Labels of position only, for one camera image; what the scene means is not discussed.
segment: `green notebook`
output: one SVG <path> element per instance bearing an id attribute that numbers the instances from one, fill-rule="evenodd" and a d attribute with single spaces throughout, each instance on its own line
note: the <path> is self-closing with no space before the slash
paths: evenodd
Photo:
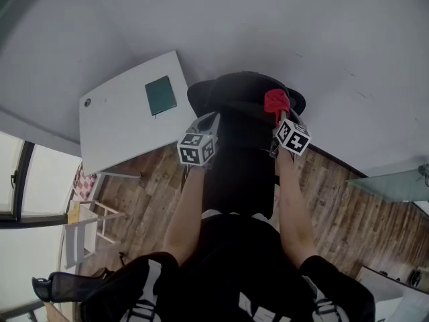
<path id="1" fill-rule="evenodd" d="M 167 111 L 177 106 L 173 88 L 168 76 L 148 83 L 146 86 L 147 100 L 152 115 Z"/>

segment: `forearm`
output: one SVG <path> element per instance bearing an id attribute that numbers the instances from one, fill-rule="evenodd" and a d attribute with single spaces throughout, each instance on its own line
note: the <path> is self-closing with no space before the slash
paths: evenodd
<path id="1" fill-rule="evenodd" d="M 316 255 L 310 213 L 302 195 L 298 175 L 285 150 L 278 157 L 280 170 L 280 237 L 286 255 L 299 268 Z"/>
<path id="2" fill-rule="evenodd" d="M 198 243 L 204 175 L 203 168 L 191 168 L 164 238 L 162 250 L 171 253 L 179 265 L 192 255 Z"/>

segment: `red object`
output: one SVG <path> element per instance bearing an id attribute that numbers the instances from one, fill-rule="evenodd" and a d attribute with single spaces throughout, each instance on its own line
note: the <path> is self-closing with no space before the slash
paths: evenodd
<path id="1" fill-rule="evenodd" d="M 275 124 L 279 126 L 280 115 L 286 111 L 289 118 L 290 101 L 282 89 L 272 89 L 265 94 L 263 109 L 265 112 L 275 112 Z"/>

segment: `red and white checkered fabric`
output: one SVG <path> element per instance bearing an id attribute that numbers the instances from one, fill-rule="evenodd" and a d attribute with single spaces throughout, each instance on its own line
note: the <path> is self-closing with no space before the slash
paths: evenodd
<path id="1" fill-rule="evenodd" d="M 76 171 L 76 176 L 74 177 L 73 189 L 74 192 L 82 199 L 87 200 L 91 191 L 93 190 L 95 179 L 97 178 L 96 174 L 90 176 L 84 176 L 83 167 L 80 164 L 78 170 Z"/>

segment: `white folding chair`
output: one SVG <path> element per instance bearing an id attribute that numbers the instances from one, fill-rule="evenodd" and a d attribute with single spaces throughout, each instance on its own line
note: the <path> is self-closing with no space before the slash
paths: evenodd
<path id="1" fill-rule="evenodd" d="M 83 207 L 81 204 L 95 204 L 104 209 L 104 215 L 97 215 L 91 210 Z M 68 224 L 64 226 L 66 264 L 65 269 L 69 269 L 81 262 L 84 262 L 90 256 L 101 250 L 112 248 L 120 244 L 105 235 L 106 220 L 124 216 L 120 213 L 98 201 L 70 201 L 68 212 Z M 97 230 L 97 222 L 103 221 L 101 232 Z M 105 239 L 110 244 L 97 249 L 97 236 Z"/>

